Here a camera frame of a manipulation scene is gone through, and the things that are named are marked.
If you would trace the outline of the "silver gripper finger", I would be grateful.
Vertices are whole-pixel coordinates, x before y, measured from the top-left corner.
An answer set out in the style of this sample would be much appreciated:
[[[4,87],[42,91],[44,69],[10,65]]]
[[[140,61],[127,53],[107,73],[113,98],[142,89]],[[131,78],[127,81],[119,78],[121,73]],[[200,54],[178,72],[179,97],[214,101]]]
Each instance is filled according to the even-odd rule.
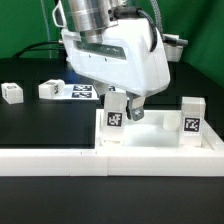
[[[94,81],[93,85],[99,96],[105,95],[109,91],[108,85],[105,83]]]
[[[133,93],[127,93],[127,117],[130,120],[138,121],[144,117],[143,105],[145,98]]]

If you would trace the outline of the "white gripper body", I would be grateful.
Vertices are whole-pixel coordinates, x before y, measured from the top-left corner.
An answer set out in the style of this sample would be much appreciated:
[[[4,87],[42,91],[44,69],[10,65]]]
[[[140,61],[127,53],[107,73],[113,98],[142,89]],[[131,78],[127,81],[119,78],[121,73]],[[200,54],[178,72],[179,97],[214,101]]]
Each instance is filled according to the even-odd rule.
[[[77,74],[148,97],[170,83],[169,57],[160,33],[152,47],[152,30],[143,19],[121,19],[102,33],[102,44],[81,41],[78,32],[61,31],[67,60]]]

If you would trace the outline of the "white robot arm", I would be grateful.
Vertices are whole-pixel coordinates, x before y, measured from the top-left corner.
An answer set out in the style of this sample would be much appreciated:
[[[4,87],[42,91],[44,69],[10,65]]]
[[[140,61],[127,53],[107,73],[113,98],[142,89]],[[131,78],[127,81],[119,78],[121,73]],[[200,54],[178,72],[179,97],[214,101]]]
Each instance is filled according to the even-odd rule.
[[[75,72],[124,90],[135,121],[144,116],[145,99],[168,87],[168,63],[188,44],[126,0],[58,0],[52,17]]]

